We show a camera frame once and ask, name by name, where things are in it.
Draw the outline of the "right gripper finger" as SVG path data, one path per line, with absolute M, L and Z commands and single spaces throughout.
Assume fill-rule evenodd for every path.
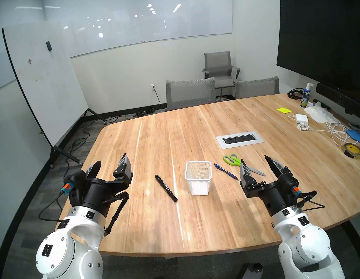
M 240 162 L 240 184 L 247 198 L 257 197 L 266 185 L 265 181 L 257 182 L 243 159 Z
M 264 156 L 267 164 L 269 165 L 271 171 L 276 176 L 277 180 L 271 183 L 272 187 L 280 187 L 286 185 L 294 184 L 294 178 L 292 173 L 289 171 L 288 167 L 281 168 L 279 163 L 275 162 L 272 158 L 265 155 Z

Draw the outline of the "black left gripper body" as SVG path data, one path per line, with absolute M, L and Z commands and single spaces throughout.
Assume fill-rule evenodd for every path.
M 92 209 L 106 218 L 110 205 L 116 201 L 115 196 L 128 189 L 132 179 L 133 172 L 130 173 L 130 177 L 120 175 L 114 181 L 89 179 L 82 198 L 83 207 Z

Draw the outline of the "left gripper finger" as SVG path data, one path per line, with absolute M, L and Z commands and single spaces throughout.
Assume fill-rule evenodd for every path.
M 115 181 L 124 182 L 130 184 L 133 179 L 133 173 L 131 169 L 131 163 L 127 156 L 127 153 L 124 153 L 121 157 L 117 169 L 113 172 Z
M 96 161 L 91 167 L 85 171 L 86 181 L 97 178 L 97 175 L 101 169 L 101 161 Z

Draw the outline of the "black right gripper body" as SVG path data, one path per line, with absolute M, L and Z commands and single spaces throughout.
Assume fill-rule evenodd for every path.
M 259 193 L 259 196 L 257 196 L 263 201 L 266 210 L 271 217 L 281 210 L 297 205 L 298 195 L 293 191 L 293 189 L 297 186 L 295 177 L 293 178 L 294 184 L 292 185 L 272 187 L 272 182 L 266 183 L 262 191 Z

